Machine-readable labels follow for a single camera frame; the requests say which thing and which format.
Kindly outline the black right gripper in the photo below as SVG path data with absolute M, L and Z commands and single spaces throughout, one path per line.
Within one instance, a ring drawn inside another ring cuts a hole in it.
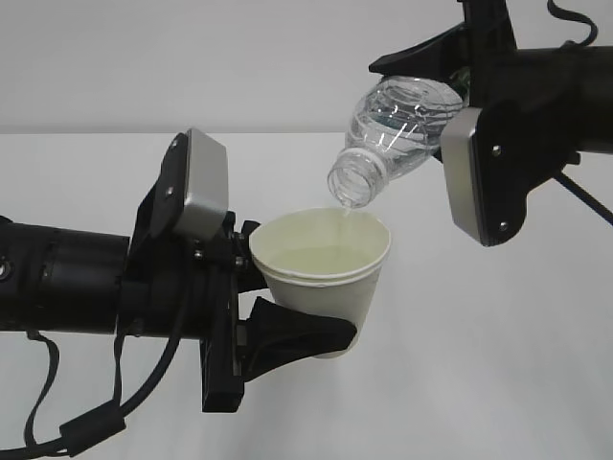
M 381 77 L 450 81 L 457 71 L 469 66 L 470 105 L 484 107 L 494 59 L 517 49 L 511 18 L 505 0 L 467 0 L 461 4 L 464 23 L 377 58 L 369 64 L 369 72 Z

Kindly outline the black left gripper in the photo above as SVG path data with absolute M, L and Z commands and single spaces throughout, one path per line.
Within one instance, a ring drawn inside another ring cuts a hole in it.
M 204 412 L 236 412 L 251 381 L 308 357 L 344 352 L 357 335 L 348 320 L 290 310 L 262 297 L 243 322 L 243 375 L 239 345 L 238 295 L 263 286 L 249 240 L 261 226 L 226 213 L 209 241 L 193 248 L 196 311 Z

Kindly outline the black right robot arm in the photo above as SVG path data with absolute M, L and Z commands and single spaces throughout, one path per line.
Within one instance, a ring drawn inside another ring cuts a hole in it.
M 612 151 L 612 50 L 582 42 L 521 49 L 503 1 L 466 1 L 463 21 L 370 71 L 468 86 L 468 105 L 443 130 L 453 222 L 484 246 L 521 229 L 529 193 L 554 180 L 601 218 L 612 213 L 564 173 L 585 152 Z

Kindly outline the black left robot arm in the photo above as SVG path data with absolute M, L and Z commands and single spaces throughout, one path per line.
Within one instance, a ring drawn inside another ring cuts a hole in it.
M 239 317 L 239 296 L 265 281 L 249 242 L 257 224 L 235 226 L 228 194 L 226 149 L 190 129 L 173 138 L 128 237 L 3 219 L 2 329 L 195 339 L 210 413 L 236 412 L 263 374 L 346 350 L 355 322 L 316 302 L 298 312 L 258 298 Z

